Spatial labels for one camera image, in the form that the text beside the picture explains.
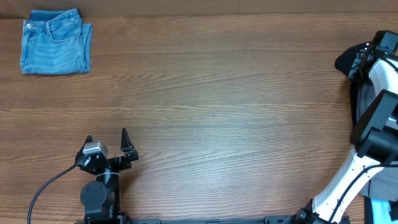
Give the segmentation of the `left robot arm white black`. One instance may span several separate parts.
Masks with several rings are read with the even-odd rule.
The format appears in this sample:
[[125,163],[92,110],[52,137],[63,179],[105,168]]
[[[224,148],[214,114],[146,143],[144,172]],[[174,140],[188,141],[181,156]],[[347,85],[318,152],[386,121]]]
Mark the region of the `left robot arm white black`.
[[88,136],[77,153],[75,164],[80,170],[94,175],[95,180],[81,190],[80,200],[85,208],[85,223],[130,223],[131,218],[121,210],[121,174],[139,159],[126,128],[121,133],[122,156],[108,158],[101,141]]

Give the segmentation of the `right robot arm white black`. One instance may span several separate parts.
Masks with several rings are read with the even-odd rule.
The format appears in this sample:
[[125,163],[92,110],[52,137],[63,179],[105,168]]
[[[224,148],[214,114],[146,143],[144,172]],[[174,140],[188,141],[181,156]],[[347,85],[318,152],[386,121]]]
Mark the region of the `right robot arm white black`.
[[397,167],[397,33],[377,31],[341,54],[335,68],[351,80],[351,149],[327,187],[285,223],[340,223],[372,177]]

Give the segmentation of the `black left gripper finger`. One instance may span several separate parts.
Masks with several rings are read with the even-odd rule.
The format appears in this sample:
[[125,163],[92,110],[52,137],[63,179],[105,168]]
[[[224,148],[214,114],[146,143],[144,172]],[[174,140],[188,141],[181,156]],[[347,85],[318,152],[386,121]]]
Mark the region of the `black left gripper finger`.
[[88,135],[88,136],[86,137],[85,142],[83,143],[83,146],[82,146],[81,149],[80,149],[80,152],[83,152],[83,149],[84,149],[85,144],[87,144],[87,143],[89,143],[89,142],[92,142],[92,141],[93,141],[92,136],[91,136],[91,135]]
[[122,128],[121,150],[124,153],[124,156],[130,161],[136,161],[139,159],[138,152],[134,147],[126,128]]

